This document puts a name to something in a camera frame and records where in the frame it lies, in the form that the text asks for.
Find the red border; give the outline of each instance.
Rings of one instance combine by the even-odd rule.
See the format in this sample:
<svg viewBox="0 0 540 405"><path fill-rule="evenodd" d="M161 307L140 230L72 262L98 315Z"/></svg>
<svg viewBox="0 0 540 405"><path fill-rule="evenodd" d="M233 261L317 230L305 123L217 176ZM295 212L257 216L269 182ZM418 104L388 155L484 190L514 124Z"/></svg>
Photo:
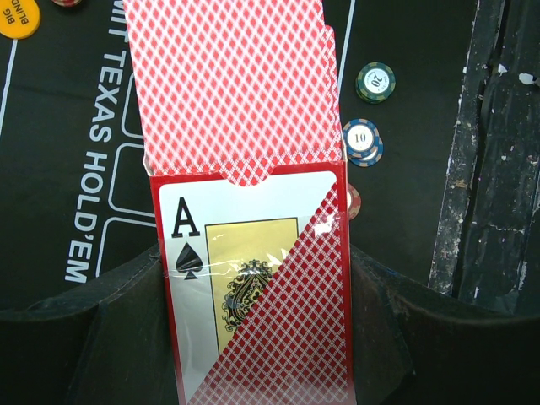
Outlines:
<svg viewBox="0 0 540 405"><path fill-rule="evenodd" d="M350 285L350 250L348 241L348 210L347 210L347 164L339 163L314 163L305 165L286 165L275 167L270 176L291 175L296 173L312 173L319 171L331 171L337 178L337 196L338 196L338 215L339 229L341 235L341 251L343 259L343 302L345 312L345 333L347 346L347 370L348 370L348 400L340 402L341 404L355 404L354 391L354 368L353 368L353 328L352 328L352 309L351 309L351 285ZM155 220L158 230L159 248L162 257L165 257L165 242L163 236L163 227L161 219L161 210L159 207L159 189L166 184L188 183L195 181L222 180L224 177L219 173L205 173L196 175L164 175L159 177L150 177L150 188L152 190L152 200L154 202ZM167 261L162 260L163 271L165 275L165 292L167 295L167 307L169 312L170 335L172 339L173 356L175 360L176 388L180 404L186 404L184 385L181 373L180 352L178 349L178 337L176 336L176 323L172 305L172 293L170 291L170 280L167 269Z"/></svg>

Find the red poker chip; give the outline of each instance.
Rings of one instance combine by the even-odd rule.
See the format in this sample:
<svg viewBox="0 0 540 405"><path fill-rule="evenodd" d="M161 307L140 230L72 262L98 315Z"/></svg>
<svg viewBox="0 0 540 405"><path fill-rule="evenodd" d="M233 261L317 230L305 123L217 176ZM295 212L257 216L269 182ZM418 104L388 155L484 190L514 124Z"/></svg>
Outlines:
<svg viewBox="0 0 540 405"><path fill-rule="evenodd" d="M347 208L348 208L348 220L356 218L360 212L362 206L362 199L356 189L347 184Z"/></svg>
<svg viewBox="0 0 540 405"><path fill-rule="evenodd" d="M53 3L62 7L73 7L81 3L82 0L52 0Z"/></svg>

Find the ornate black emblem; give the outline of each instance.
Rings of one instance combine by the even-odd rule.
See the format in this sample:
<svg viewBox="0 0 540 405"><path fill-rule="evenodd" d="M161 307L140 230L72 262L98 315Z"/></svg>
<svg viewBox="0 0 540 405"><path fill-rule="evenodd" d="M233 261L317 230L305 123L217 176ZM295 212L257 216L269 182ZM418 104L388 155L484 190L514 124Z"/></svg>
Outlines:
<svg viewBox="0 0 540 405"><path fill-rule="evenodd" d="M236 332L272 276L272 269L267 262L254 259L242 265L238 276L227 285L230 292L222 305L227 314L222 316L227 331Z"/></svg>

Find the blue poker chip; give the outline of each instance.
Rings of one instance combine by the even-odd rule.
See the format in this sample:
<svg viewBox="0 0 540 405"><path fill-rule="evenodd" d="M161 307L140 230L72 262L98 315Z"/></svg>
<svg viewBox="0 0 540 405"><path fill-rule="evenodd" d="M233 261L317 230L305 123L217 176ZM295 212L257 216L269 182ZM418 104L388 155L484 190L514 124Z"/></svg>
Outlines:
<svg viewBox="0 0 540 405"><path fill-rule="evenodd" d="M378 149L381 136L373 122L358 119L348 122L343 127L343 140L347 147L347 155L363 159Z"/></svg>
<svg viewBox="0 0 540 405"><path fill-rule="evenodd" d="M382 139L380 139L379 146L373 154L363 159L351 158L350 161L353 165L357 165L358 167L371 167L381 160L384 151L385 147L382 143Z"/></svg>

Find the spade symbol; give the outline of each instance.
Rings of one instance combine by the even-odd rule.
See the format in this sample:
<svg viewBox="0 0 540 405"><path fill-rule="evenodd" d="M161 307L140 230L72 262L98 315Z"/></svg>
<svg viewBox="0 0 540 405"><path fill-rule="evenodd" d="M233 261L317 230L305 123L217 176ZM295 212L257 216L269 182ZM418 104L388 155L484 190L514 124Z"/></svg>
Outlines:
<svg viewBox="0 0 540 405"><path fill-rule="evenodd" d="M187 274L185 280L196 280L197 276L193 273L200 272L202 269L201 257L186 243L176 259L176 270L178 273Z"/></svg>

